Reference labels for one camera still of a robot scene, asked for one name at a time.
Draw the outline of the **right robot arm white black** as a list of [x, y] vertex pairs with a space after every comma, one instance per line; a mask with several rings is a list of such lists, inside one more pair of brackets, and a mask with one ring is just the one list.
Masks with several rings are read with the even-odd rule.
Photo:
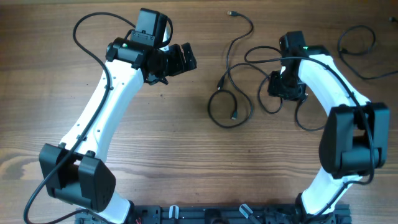
[[389, 108], [372, 103], [340, 73], [322, 45], [308, 46], [303, 33], [279, 39], [282, 68], [272, 72], [268, 94], [301, 100], [310, 88], [328, 116], [319, 145], [321, 168], [299, 201], [309, 218], [332, 213], [354, 184], [368, 185], [384, 165]]

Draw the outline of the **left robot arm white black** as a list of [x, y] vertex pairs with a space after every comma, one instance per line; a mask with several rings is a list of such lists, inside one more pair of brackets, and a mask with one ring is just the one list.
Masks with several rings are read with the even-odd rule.
[[143, 8], [127, 35], [108, 45], [101, 80], [78, 121], [58, 145], [46, 144], [39, 154], [42, 187], [50, 197], [101, 222], [142, 222], [134, 204], [116, 192], [105, 162], [113, 134], [142, 86], [167, 84], [168, 77], [196, 68], [190, 44], [171, 44], [172, 34], [170, 18]]

